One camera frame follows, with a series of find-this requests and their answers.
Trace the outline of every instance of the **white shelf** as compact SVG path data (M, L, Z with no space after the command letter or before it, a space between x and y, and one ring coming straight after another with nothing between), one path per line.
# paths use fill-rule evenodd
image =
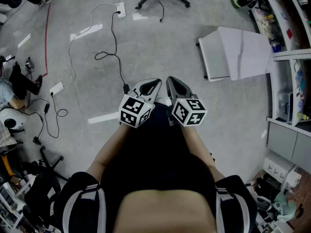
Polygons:
M298 98L296 97L296 89L297 89L297 82L296 82L296 75L294 65L297 60L290 60L291 64L291 72L292 72L292 80L293 80L293 119L292 119L292 126L296 126L296 124L299 122L299 119L297 118L297 111L298 111Z
M296 10L298 11L298 14L299 14L299 16L300 16L300 18L302 20L302 24L303 24L303 26L305 28L306 33L307 33L307 37L308 37L309 44L310 44L310 47L311 47L311 28L310 28L310 26L309 26L309 24L307 22L306 15L303 12L303 10L301 9L300 4L298 3L298 1L297 0L292 0L292 1L293 1L294 5L296 7Z
M290 22L290 17L287 13L287 11L282 7L282 5L277 0L268 0L271 8L276 16L276 19L278 21L278 24L280 25L286 50L296 50L298 49L298 43L295 40L295 31L294 28ZM290 30L292 32L292 37L289 38L287 31Z
M286 55L299 55L299 54L311 54L311 49L299 49L293 51L275 52L273 57L286 56Z

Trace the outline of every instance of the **gray concrete floor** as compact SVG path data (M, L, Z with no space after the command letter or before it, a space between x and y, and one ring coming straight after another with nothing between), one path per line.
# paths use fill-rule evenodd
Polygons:
M38 98L52 102L49 89L58 82L69 82L72 77L68 56L70 35L78 34L90 26L91 10L100 3L116 3L118 0L53 0L47 35L48 75ZM147 1L143 8L134 9L140 0L121 0L127 16L114 20L118 41L118 56L122 61L122 73L133 87L145 78L161 78L161 97L166 97L165 81L175 76L187 83L208 107L208 118L197 130L216 165L226 176L238 174L244 181L262 166L266 154L266 137L270 88L265 75L232 82L209 82L203 78L204 65L199 48L199 37L226 26L255 31L246 11L234 9L230 0L189 0L186 9L178 0ZM14 14L0 31L0 54L16 55L21 65L28 56L35 63L33 77L45 73L44 39L48 6L37 7L29 2ZM55 96L57 109L68 110L67 117L59 118L60 134L54 139L47 134L46 126L41 135L42 144L51 159L64 156L57 170L69 177L84 171L91 164L101 146L118 127L111 120L88 124L87 119L118 111L123 97L119 66L115 57L94 60L99 51L114 51L114 39L110 31L111 15L115 6L100 6L93 13L94 25L102 29L76 39L71 46L73 66L76 70L74 84ZM28 35L30 38L20 47L18 44ZM6 75L10 72L6 65ZM37 101L28 113L38 111L43 115L45 102ZM56 134L57 127L53 107L47 114L49 131ZM25 133L18 138L25 144L26 157L32 161L40 158L39 147L32 142L41 129L36 115L30 116Z

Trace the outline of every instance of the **electrical outlet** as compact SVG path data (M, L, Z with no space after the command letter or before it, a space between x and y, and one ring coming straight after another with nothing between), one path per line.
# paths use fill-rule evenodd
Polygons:
M120 11L120 14L116 14L117 18L122 19L126 16L124 2L119 2L116 4L116 11Z
M53 96L55 96L57 93L59 93L63 89L64 89L63 83L59 82L57 85L55 85L54 87L50 89L50 93L53 92Z

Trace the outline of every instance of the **shelving unit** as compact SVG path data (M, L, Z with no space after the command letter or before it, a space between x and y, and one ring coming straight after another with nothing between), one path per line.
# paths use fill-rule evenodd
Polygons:
M302 24L305 28L306 33L307 33L308 40L309 40L309 42L311 42L311 28L307 22L307 17L305 15L305 13L303 12L303 10L301 9L298 1L297 0L292 0L292 1L294 3L294 6L295 6L300 18L301 18Z
M287 51L298 49L294 27L285 8L277 0L268 0L280 25Z
M307 16L300 7L298 0L267 1L269 2L275 19L279 24L285 45L284 48L282 47L282 52L273 54L275 66L270 71L273 111L272 117L267 120L311 137L311 130L309 130L309 126L307 125L310 124L310 122L307 123L310 120L301 120L297 117L298 112L303 112L307 94L306 89L304 89L302 91L304 99L301 99L300 95L297 96L301 80L296 79L297 72L301 70L303 80L306 83L308 82L305 75L304 60L311 60L311 28L307 22ZM288 13L285 8L291 9L290 13ZM251 9L251 12L254 15L259 32L266 35L266 30L262 27L264 19L261 18L260 15L267 14L266 12L258 10L260 9L256 4L256 6ZM298 38L295 30L297 30L297 32L304 30L306 32L306 38L304 38L305 36L302 36L302 34L300 34L300 38ZM304 42L304 45L309 43L309 49L299 49L299 44L301 44L303 39L307 40ZM284 91L293 91L293 102L291 104L293 117L292 120L286 122L280 118L279 113L278 95L279 92Z

